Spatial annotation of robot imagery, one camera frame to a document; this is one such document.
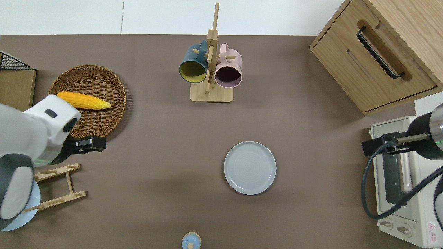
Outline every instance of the warning label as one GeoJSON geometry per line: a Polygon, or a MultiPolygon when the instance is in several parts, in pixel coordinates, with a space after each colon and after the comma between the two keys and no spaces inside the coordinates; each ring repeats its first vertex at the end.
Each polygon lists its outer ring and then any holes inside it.
{"type": "Polygon", "coordinates": [[[435,222],[427,223],[427,241],[429,244],[437,244],[437,224],[435,222]]]}

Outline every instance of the corn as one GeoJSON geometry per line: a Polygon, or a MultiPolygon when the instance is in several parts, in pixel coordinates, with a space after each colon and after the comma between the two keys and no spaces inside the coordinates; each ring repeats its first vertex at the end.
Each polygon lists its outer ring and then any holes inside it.
{"type": "Polygon", "coordinates": [[[59,92],[57,96],[70,103],[75,108],[100,110],[111,107],[110,103],[86,94],[59,92]]]}

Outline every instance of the white plate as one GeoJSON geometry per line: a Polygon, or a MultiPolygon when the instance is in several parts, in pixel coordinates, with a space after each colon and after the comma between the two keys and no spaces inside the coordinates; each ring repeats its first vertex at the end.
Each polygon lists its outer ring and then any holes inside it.
{"type": "Polygon", "coordinates": [[[245,195],[256,195],[274,182],[277,164],[266,146],[248,141],[232,147],[226,155],[224,170],[233,189],[245,195]]]}
{"type": "MultiPolygon", "coordinates": [[[[29,197],[25,209],[40,205],[40,199],[41,199],[40,188],[37,182],[35,180],[33,181],[34,182],[32,183],[31,196],[29,197]]],[[[11,231],[24,226],[34,217],[35,213],[37,213],[37,210],[38,209],[34,209],[19,214],[7,227],[3,228],[2,232],[11,231]]]]}

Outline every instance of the woven tray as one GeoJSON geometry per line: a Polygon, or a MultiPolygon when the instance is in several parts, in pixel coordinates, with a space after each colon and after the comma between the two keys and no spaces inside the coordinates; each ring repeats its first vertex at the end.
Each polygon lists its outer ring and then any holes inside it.
{"type": "Polygon", "coordinates": [[[67,70],[55,80],[48,94],[61,91],[88,94],[111,104],[102,110],[78,109],[82,117],[70,132],[74,138],[108,135],[117,127],[126,107],[123,84],[115,73],[102,66],[82,65],[67,70]]]}

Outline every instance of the mug rack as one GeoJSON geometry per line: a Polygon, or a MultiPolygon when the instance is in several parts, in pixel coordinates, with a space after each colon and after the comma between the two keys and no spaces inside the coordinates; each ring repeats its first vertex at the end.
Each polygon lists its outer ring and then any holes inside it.
{"type": "Polygon", "coordinates": [[[220,3],[215,3],[214,22],[212,24],[212,29],[208,30],[208,35],[206,37],[208,42],[208,71],[206,73],[206,78],[200,83],[191,84],[190,98],[194,102],[229,103],[234,100],[234,89],[221,87],[216,84],[214,80],[214,71],[217,65],[218,57],[217,20],[219,6],[220,3]]]}

